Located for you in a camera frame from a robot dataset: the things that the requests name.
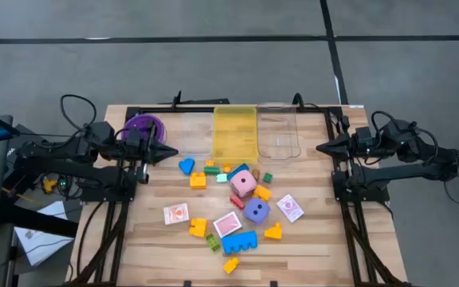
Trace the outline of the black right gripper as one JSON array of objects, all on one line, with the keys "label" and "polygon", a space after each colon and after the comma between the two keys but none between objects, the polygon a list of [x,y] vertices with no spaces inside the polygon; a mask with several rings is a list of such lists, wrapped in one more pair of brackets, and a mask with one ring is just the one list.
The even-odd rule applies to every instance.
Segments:
[{"label": "black right gripper", "polygon": [[[347,172],[349,176],[358,173],[358,164],[355,161],[355,151],[352,146],[351,136],[348,133],[350,122],[347,116],[342,116],[340,121],[340,134],[327,143],[319,144],[318,151],[339,161],[347,161]],[[324,148],[345,147],[347,150],[323,150]]]}]

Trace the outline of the orange print card pack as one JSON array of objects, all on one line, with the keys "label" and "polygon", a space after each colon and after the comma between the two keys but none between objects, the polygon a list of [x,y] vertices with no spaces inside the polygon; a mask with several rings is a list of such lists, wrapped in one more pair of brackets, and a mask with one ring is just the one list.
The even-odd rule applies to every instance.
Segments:
[{"label": "orange print card pack", "polygon": [[186,222],[190,219],[188,206],[186,203],[164,207],[163,216],[166,225]]}]

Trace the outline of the purple print card pack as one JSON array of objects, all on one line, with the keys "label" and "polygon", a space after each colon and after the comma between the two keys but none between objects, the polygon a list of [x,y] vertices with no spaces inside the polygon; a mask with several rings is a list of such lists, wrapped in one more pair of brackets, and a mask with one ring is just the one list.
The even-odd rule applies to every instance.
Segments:
[{"label": "purple print card pack", "polygon": [[304,215],[304,210],[291,195],[286,195],[280,199],[277,202],[277,206],[291,223],[294,223]]}]

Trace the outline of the pink foam die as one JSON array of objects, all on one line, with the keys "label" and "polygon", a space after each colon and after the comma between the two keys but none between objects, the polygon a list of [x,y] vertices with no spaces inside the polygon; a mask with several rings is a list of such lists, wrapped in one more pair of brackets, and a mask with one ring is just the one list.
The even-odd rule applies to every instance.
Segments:
[{"label": "pink foam die", "polygon": [[257,187],[257,181],[248,170],[239,171],[230,179],[229,182],[234,192],[240,198],[244,198],[249,193],[252,193]]}]

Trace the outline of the pink backed card pack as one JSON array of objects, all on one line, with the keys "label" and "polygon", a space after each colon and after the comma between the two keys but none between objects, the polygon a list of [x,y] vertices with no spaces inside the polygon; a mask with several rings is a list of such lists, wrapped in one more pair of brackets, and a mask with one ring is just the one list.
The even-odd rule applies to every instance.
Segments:
[{"label": "pink backed card pack", "polygon": [[225,236],[240,230],[242,228],[242,224],[236,213],[232,211],[214,221],[214,228],[217,231],[219,237],[224,238]]}]

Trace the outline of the purple foam die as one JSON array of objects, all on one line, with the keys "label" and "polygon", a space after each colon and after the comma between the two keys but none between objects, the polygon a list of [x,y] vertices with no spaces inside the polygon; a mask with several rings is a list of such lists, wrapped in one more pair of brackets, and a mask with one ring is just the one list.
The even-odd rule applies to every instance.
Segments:
[{"label": "purple foam die", "polygon": [[259,198],[251,198],[245,205],[243,215],[251,222],[260,225],[268,217],[269,212],[270,206],[267,202]]}]

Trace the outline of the yellow wedge toy block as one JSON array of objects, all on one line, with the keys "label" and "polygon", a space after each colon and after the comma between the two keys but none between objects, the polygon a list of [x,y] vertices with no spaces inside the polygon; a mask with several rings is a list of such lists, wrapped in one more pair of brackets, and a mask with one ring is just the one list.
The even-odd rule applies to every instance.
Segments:
[{"label": "yellow wedge toy block", "polygon": [[280,222],[275,222],[274,225],[264,231],[264,237],[268,239],[282,239],[282,225]]}]

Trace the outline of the large blue studded block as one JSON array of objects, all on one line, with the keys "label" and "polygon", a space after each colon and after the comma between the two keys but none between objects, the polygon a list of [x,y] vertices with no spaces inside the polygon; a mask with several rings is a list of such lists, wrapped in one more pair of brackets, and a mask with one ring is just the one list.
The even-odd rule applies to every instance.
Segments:
[{"label": "large blue studded block", "polygon": [[235,254],[249,248],[255,249],[257,246],[257,233],[254,230],[222,238],[222,247],[225,254]]}]

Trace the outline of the blue heart toy block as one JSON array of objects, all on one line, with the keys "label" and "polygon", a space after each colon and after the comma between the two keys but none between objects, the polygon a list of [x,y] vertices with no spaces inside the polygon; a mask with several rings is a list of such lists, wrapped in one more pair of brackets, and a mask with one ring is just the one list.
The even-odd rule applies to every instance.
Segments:
[{"label": "blue heart toy block", "polygon": [[178,167],[184,175],[191,175],[195,161],[192,158],[185,158],[178,163]]}]

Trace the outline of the purple plastic bucket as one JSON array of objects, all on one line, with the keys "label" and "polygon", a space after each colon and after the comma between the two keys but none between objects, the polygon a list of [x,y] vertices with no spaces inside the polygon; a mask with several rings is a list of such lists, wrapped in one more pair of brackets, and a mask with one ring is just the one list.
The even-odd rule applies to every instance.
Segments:
[{"label": "purple plastic bucket", "polygon": [[121,133],[125,160],[157,163],[177,151],[164,144],[165,125],[156,116],[138,115],[128,120]]}]

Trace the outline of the yellow translucent plastic bin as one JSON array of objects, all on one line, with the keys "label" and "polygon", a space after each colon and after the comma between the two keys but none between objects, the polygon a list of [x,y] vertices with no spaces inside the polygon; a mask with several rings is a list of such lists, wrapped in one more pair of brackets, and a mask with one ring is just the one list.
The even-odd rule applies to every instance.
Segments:
[{"label": "yellow translucent plastic bin", "polygon": [[255,106],[218,106],[214,109],[212,158],[215,163],[255,164],[257,109]]}]

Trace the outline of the blue flat long brick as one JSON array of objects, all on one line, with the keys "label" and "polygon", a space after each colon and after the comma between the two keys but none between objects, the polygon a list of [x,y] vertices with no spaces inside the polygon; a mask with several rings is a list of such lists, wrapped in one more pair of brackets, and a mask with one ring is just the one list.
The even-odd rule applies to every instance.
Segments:
[{"label": "blue flat long brick", "polygon": [[249,170],[249,166],[246,164],[246,163],[243,163],[242,165],[240,165],[239,167],[235,168],[234,170],[232,170],[228,175],[227,175],[227,179],[228,180],[231,180],[236,174],[238,174],[240,171],[248,171]]}]

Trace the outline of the black power strip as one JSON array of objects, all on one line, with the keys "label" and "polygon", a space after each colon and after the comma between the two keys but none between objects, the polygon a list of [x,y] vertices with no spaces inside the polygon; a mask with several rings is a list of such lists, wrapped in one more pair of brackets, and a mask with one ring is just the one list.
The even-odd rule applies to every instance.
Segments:
[{"label": "black power strip", "polygon": [[57,180],[57,191],[60,195],[67,198],[70,191],[70,178],[67,175],[60,175]]}]

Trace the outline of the lime green toy brick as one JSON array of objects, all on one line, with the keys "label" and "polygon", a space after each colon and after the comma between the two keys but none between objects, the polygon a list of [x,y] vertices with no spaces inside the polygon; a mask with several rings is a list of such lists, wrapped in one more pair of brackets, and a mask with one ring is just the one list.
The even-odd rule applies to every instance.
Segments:
[{"label": "lime green toy brick", "polygon": [[219,251],[221,249],[220,243],[218,242],[218,240],[215,238],[215,236],[212,233],[207,234],[205,236],[205,239],[206,239],[206,242],[207,242],[209,248],[213,252],[217,252],[217,251]]}]

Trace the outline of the large clear handled bin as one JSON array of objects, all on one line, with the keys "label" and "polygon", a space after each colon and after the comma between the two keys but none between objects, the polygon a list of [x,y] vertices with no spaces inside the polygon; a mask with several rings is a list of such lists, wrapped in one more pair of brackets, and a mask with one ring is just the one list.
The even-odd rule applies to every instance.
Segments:
[{"label": "large clear handled bin", "polygon": [[257,106],[257,147],[262,163],[289,161],[300,155],[295,105],[262,103]]}]

